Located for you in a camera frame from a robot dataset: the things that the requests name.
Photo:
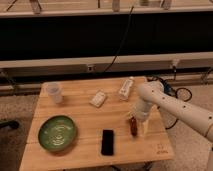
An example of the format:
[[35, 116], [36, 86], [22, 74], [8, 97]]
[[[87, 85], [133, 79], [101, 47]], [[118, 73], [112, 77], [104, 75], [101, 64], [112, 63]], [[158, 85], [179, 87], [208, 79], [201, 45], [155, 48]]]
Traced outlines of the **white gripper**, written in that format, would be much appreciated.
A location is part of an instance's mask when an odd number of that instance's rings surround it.
[[149, 118], [149, 114], [147, 112], [143, 112], [137, 109], [132, 109], [128, 114], [127, 114], [128, 122], [130, 125], [130, 132], [132, 134], [137, 134], [138, 133], [138, 126], [137, 122], [145, 122]]

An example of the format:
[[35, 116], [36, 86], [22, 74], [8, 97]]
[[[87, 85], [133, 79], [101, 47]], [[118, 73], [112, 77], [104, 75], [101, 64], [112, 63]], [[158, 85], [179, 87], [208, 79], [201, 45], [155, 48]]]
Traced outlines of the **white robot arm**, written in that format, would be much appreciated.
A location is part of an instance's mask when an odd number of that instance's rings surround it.
[[138, 101], [130, 114], [145, 122], [153, 105], [172, 114], [213, 143], [213, 112], [165, 94], [164, 86], [159, 81], [140, 84]]

